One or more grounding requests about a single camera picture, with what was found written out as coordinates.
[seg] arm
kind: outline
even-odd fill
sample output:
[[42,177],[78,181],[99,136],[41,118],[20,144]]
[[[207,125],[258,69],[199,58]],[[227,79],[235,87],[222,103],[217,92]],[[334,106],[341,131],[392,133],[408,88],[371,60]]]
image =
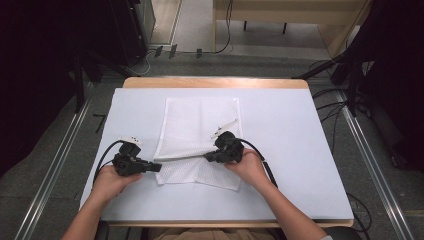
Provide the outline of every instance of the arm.
[[287,239],[316,240],[327,235],[271,183],[255,151],[245,149],[241,162],[227,163],[225,166],[264,197]]
[[130,183],[138,181],[141,174],[128,177],[119,176],[113,166],[105,166],[100,171],[90,196],[71,223],[62,239],[94,239],[102,211],[110,200]]

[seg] white table surface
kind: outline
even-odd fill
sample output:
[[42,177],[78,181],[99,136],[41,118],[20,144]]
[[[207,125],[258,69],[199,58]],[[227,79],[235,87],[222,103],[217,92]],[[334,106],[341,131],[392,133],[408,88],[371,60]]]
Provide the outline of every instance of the white table surface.
[[[280,191],[317,222],[353,219],[309,89],[116,89],[81,205],[106,148],[120,136],[134,136],[144,142],[138,157],[152,160],[166,98],[187,96],[239,98],[244,139],[264,155]],[[118,149],[119,144],[104,162]],[[126,187],[102,219],[117,223],[275,222],[262,196],[243,181],[238,191],[198,183],[158,185],[150,172]]]

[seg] wooden table edge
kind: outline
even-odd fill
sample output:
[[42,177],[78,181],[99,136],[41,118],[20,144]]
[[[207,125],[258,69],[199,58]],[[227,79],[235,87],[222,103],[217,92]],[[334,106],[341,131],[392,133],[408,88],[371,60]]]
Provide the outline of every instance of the wooden table edge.
[[130,77],[123,88],[286,88],[308,89],[302,79],[242,77]]
[[[179,228],[279,228],[277,221],[107,221],[112,227],[179,227]],[[317,225],[351,227],[353,219],[318,220]]]

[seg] forearm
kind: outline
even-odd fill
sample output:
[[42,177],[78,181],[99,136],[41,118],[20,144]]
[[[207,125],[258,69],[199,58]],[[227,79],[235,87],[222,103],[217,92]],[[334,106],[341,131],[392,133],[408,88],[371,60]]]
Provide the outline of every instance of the forearm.
[[98,203],[95,199],[88,198],[62,239],[94,239],[102,211],[106,205],[106,203]]
[[270,181],[256,186],[278,220],[287,239],[320,239],[326,233],[294,206]]

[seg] white towel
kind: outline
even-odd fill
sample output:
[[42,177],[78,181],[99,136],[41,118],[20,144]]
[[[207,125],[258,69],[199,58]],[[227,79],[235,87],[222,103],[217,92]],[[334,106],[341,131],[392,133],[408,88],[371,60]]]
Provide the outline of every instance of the white towel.
[[218,127],[235,119],[238,121],[228,130],[242,137],[237,98],[168,98],[154,157],[163,164],[161,171],[156,173],[158,183],[196,182],[237,190],[241,180],[236,174],[220,163],[191,157],[216,150],[216,138],[211,139],[211,135]]

